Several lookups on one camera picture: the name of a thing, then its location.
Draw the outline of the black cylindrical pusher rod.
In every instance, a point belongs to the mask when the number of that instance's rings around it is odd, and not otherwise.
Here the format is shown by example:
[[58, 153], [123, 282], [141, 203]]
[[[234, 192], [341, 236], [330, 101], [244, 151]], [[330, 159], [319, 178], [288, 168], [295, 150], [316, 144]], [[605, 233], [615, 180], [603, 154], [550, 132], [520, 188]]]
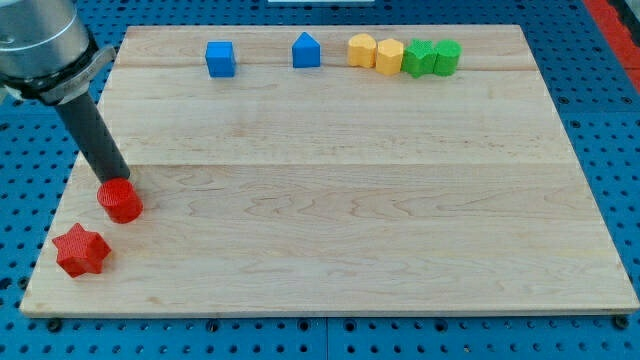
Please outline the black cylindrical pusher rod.
[[88, 92], [54, 109], [101, 183], [130, 177], [130, 169]]

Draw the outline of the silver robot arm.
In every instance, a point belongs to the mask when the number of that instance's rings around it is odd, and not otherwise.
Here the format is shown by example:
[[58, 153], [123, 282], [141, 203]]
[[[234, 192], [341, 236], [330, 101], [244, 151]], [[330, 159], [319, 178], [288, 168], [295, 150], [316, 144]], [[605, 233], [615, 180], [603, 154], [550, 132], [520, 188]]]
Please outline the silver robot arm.
[[94, 99], [92, 79], [116, 57], [70, 0], [1, 0], [1, 86], [55, 109], [98, 180], [130, 170]]

